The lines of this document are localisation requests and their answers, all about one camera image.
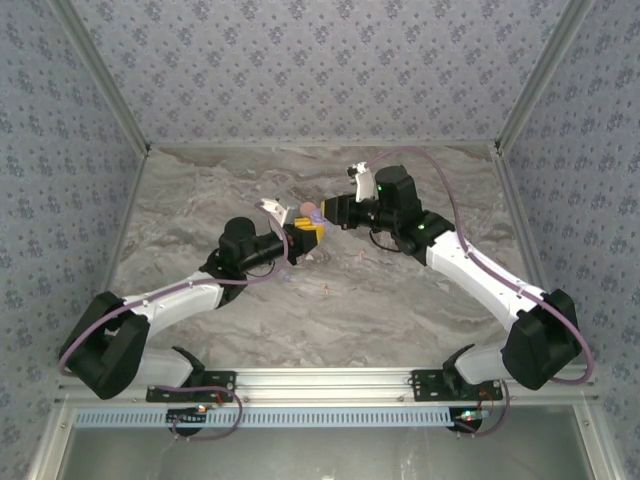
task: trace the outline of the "blue floral wallpaper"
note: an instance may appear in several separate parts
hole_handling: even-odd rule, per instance
[[[74,0],[155,142],[492,139],[566,0]]]
[[[508,154],[549,281],[577,299],[640,478],[640,4],[596,2]]]
[[[23,479],[57,348],[100,288],[138,156],[45,0],[0,2],[0,478]]]

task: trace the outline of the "black mounting bracket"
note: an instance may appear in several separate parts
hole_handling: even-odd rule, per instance
[[[202,372],[202,382],[198,387],[225,387],[235,391],[238,374],[233,371]],[[147,388],[148,403],[231,403],[231,395],[222,392],[169,392],[154,386]]]
[[[456,395],[447,386],[442,369],[439,370],[413,370],[409,385],[413,389],[413,399],[416,402],[479,402],[488,398],[482,393],[486,391],[493,400],[502,400],[502,388],[500,383],[493,381],[482,382],[475,388],[467,389]]]

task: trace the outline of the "aluminum frame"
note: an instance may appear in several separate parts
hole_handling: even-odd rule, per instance
[[[579,376],[584,367],[572,365],[562,376]],[[236,368],[238,395],[250,407],[394,407],[425,405],[413,400],[408,384],[414,368]],[[511,405],[573,406],[581,438],[596,480],[625,480],[613,440],[604,420],[600,394],[593,382],[582,386],[548,383],[538,391],[507,381]],[[55,408],[36,452],[29,480],[57,478],[78,409],[157,409],[185,404],[147,404],[146,389],[130,388],[117,398],[100,400],[79,380],[65,378],[55,399]],[[429,402],[432,406],[460,406],[465,402]]]

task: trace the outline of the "yellow block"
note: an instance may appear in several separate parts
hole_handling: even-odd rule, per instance
[[[311,223],[311,219],[307,217],[299,217],[293,221],[293,225],[300,230],[313,231],[316,232],[316,240],[318,244],[324,237],[324,225],[314,225]]]

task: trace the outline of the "black motor joint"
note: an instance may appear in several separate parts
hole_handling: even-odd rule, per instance
[[[377,199],[356,202],[355,194],[330,198],[324,202],[325,218],[343,230],[364,226],[374,233],[389,232],[400,251],[426,265],[427,247],[453,231],[453,224],[422,209],[413,177],[402,165],[379,170],[375,181]]]

